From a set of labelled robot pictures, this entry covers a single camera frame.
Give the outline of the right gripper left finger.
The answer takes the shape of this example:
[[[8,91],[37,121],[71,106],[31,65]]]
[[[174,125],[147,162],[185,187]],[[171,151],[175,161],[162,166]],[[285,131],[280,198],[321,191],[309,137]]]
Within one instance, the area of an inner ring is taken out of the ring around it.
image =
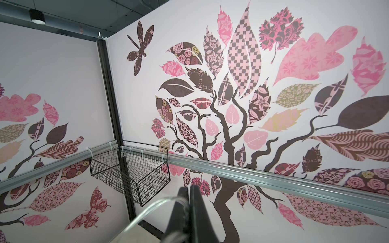
[[[189,242],[189,195],[188,188],[181,187],[161,243]]]

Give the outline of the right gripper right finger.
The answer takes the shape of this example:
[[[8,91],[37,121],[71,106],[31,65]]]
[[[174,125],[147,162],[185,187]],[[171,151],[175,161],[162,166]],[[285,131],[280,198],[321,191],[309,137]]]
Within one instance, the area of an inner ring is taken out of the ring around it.
[[[218,243],[219,240],[209,218],[200,187],[190,186],[189,194],[189,242]]]

